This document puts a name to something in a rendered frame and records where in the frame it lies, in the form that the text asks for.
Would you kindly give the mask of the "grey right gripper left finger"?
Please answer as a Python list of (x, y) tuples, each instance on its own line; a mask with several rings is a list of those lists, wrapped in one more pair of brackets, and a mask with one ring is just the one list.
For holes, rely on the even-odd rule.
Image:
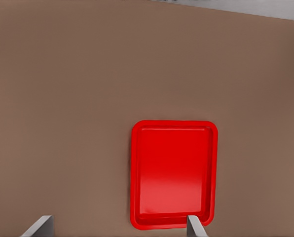
[(54, 237), (54, 216), (41, 216), (19, 237)]

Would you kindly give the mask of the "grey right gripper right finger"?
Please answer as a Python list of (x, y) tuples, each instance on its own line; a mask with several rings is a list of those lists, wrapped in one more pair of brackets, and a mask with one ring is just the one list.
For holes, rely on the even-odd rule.
[(208, 237), (200, 220), (195, 215), (187, 216), (186, 237)]

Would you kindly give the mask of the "red rectangular tray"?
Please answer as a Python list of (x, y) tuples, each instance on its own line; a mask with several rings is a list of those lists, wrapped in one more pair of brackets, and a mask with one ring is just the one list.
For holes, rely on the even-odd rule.
[(130, 221), (139, 230), (209, 225), (215, 212), (218, 129), (210, 121), (142, 120), (131, 132)]

